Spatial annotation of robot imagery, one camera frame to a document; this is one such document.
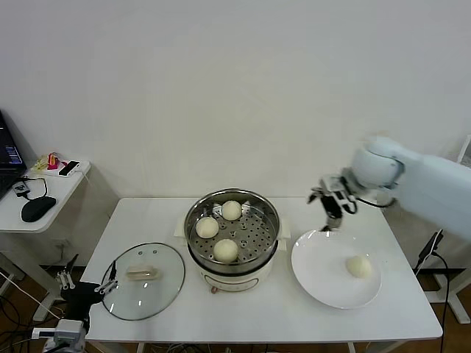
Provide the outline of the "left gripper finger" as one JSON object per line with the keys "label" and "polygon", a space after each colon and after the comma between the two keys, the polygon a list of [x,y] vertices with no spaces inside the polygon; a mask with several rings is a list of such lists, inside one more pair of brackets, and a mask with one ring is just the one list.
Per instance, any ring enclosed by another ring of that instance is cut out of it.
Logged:
{"label": "left gripper finger", "polygon": [[117,267],[116,261],[114,260],[108,271],[105,273],[102,283],[95,288],[94,292],[98,294],[109,294],[111,291],[118,287],[118,280],[116,279]]}
{"label": "left gripper finger", "polygon": [[73,290],[76,285],[72,279],[71,272],[74,268],[74,264],[77,261],[79,254],[75,254],[70,261],[67,262],[65,267],[57,272],[56,280],[60,285],[61,290]]}

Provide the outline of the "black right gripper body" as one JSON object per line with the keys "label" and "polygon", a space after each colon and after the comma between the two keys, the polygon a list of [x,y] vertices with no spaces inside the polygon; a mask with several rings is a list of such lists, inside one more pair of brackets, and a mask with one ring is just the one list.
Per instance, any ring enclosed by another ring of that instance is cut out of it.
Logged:
{"label": "black right gripper body", "polygon": [[356,198],[347,190],[322,190],[322,206],[328,221],[341,221],[343,215],[358,212]]}

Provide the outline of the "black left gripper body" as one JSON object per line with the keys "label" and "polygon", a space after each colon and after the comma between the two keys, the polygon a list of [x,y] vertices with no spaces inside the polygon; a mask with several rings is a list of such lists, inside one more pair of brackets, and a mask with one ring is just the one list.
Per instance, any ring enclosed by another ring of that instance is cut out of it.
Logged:
{"label": "black left gripper body", "polygon": [[65,319],[88,321],[91,307],[102,301],[102,294],[96,289],[99,284],[78,282],[73,289],[62,289],[60,295],[66,302]]}

